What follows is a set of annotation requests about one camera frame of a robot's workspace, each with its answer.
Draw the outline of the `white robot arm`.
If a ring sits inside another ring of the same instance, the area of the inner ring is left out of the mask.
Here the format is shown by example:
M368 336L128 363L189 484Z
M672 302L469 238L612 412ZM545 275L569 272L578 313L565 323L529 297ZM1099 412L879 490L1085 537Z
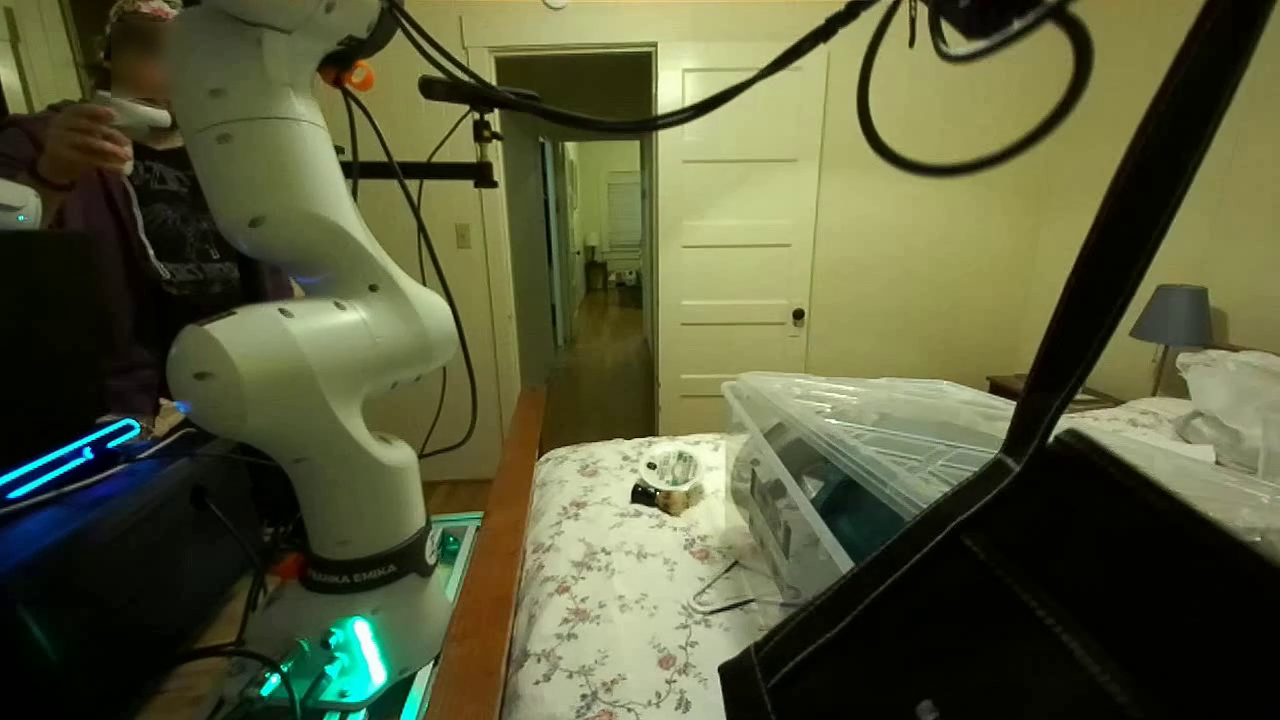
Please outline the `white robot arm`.
M291 479L313 591L427 567L417 446L371 428L368 402L457 357L447 300L371 237L317 101L320 58L386 15L390 0L196 0L164 26L172 113L222 237L291 279L185 326L168 384L199 428Z

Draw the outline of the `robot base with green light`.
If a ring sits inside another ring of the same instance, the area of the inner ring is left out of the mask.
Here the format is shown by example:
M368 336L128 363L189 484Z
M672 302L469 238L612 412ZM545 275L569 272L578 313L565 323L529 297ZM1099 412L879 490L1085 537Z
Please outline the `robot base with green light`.
M250 618L269 668L238 668L214 720L419 720L481 523L481 511L440 511L427 570L363 595L281 588Z

